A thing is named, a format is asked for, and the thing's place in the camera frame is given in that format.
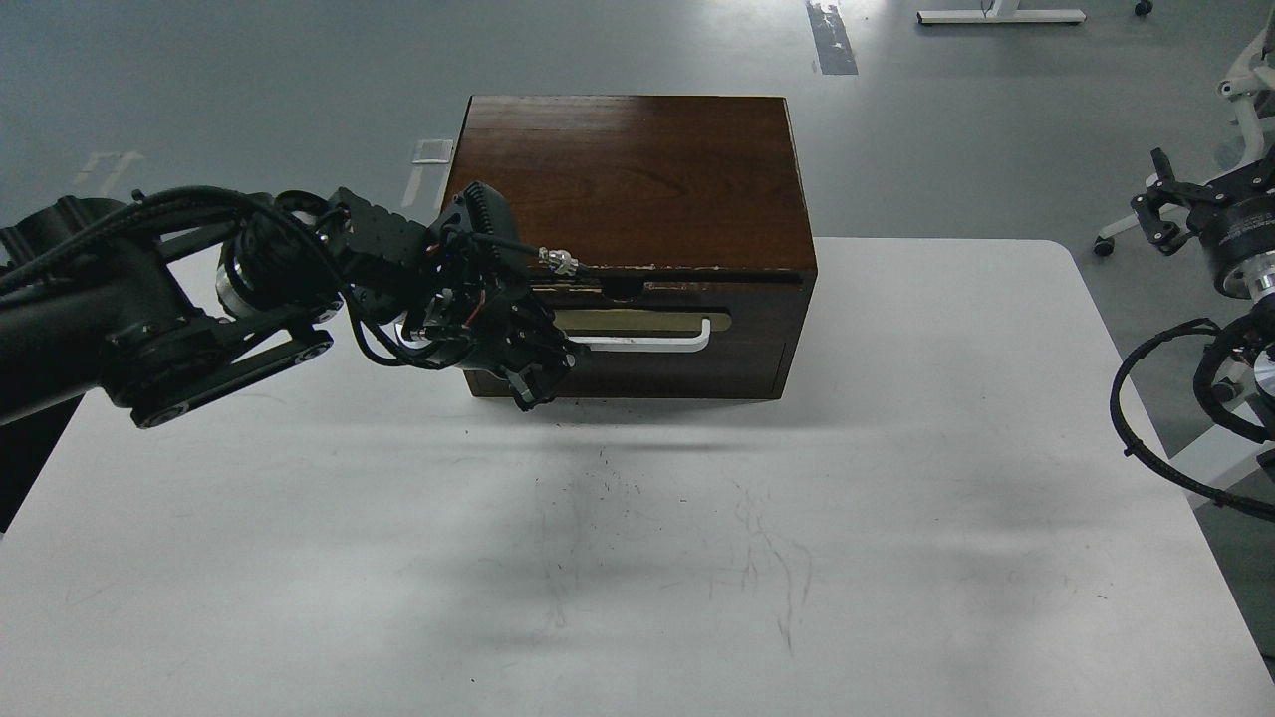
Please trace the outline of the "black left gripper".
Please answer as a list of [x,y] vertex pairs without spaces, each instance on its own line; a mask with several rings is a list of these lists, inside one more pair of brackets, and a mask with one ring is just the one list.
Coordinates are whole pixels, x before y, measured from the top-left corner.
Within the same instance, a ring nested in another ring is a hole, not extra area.
[[532,249],[500,191],[469,182],[428,225],[346,188],[334,203],[347,216],[334,260],[365,358],[504,373],[521,411],[555,401],[578,367],[579,344],[558,344],[555,314],[532,291]]

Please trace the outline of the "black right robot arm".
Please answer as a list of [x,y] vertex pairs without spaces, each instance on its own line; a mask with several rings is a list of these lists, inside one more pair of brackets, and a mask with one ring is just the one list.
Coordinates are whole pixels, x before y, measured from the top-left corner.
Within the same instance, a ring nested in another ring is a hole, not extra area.
[[1153,184],[1131,200],[1148,242],[1170,256],[1190,239],[1198,239],[1207,272],[1227,299],[1247,300],[1250,313],[1228,327],[1190,322],[1184,333],[1213,336],[1193,373],[1198,408],[1211,421],[1252,443],[1272,440],[1271,427],[1230,413],[1214,390],[1216,374],[1229,358],[1256,367],[1272,355],[1272,154],[1233,168],[1210,182],[1176,179],[1165,151],[1153,149]]

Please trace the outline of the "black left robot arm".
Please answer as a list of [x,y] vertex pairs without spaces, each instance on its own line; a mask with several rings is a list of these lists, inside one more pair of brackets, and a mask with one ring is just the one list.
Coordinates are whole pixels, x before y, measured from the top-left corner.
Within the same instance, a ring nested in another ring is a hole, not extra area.
[[589,352],[529,258],[580,269],[523,242],[487,182],[428,225],[346,188],[65,196],[3,230],[3,422],[99,387],[156,427],[330,350],[337,313],[374,364],[490,373],[528,411]]

